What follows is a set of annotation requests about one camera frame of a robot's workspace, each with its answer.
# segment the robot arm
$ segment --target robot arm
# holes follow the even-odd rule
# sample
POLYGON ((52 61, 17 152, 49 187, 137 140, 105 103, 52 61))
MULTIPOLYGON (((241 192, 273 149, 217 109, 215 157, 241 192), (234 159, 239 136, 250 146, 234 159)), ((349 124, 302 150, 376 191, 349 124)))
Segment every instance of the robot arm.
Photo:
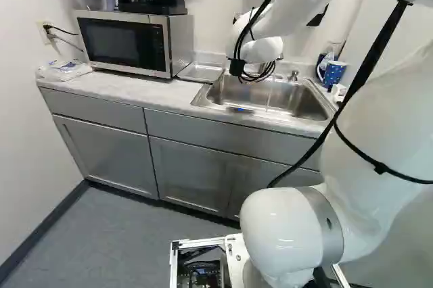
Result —
MULTIPOLYGON (((242 43, 240 59, 263 63, 282 51, 280 35, 304 26, 330 0, 274 0, 242 43)), ((433 6, 432 0, 408 0, 433 6)), ((233 27, 227 56, 234 57, 246 14, 233 27)), ((368 156, 401 174, 432 179, 433 41, 389 73, 369 81, 347 103, 338 128, 368 156)), ((253 193, 240 213, 250 260, 274 288, 302 287, 317 266, 370 254, 398 213, 425 188, 380 174, 334 132, 320 159, 324 183, 253 193)))
MULTIPOLYGON (((331 0, 274 0, 260 15, 251 32, 245 37, 240 58, 250 64, 272 62, 283 51, 280 36, 292 34, 305 26, 331 0)), ((250 18, 257 11, 248 12, 233 25, 229 44, 226 48, 228 58, 234 57, 237 39, 250 18)))

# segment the countertop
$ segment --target countertop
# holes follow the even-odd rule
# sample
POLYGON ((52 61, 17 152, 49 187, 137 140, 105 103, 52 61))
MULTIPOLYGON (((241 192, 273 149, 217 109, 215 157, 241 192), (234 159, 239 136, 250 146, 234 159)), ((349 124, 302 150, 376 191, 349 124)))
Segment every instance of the countertop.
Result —
POLYGON ((296 118, 274 120, 193 106, 190 103, 203 84, 178 79, 162 80, 146 76, 91 72, 66 82, 50 82, 38 79, 37 85, 153 110, 311 138, 317 138, 325 128, 325 124, 308 124, 299 122, 296 118))

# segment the gray carpet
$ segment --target gray carpet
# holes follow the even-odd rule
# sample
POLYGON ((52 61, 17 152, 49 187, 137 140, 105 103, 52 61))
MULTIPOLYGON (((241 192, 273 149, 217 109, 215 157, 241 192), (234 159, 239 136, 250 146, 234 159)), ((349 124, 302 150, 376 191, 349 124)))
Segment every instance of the gray carpet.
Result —
POLYGON ((2 288, 168 288, 170 241, 236 232, 90 188, 2 288))

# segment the cabinet door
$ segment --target cabinet door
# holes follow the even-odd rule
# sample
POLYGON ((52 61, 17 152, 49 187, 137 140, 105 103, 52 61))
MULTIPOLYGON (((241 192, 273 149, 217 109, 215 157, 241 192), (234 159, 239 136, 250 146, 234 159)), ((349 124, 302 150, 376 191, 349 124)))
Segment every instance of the cabinet door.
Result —
MULTIPOLYGON (((289 166, 283 164, 243 157, 242 162, 237 165, 227 216, 238 219, 245 199, 251 193, 266 188, 276 176, 288 168, 289 166)), ((323 179, 319 172, 299 168, 285 177, 278 187, 304 187, 318 185, 322 182, 323 179)))
POLYGON ((150 137, 160 198, 224 216, 238 156, 150 137))
POLYGON ((54 116, 86 178, 158 198, 147 136, 54 116))

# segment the sink basin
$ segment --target sink basin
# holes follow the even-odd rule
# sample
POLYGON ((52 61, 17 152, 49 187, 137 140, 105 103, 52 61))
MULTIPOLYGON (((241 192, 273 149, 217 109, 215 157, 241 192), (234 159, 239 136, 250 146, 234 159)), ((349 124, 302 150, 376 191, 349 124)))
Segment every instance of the sink basin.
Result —
POLYGON ((282 76, 245 84, 224 73, 212 86, 204 85, 191 104, 265 118, 315 122, 325 122, 332 114, 329 103, 310 80, 289 82, 282 76))

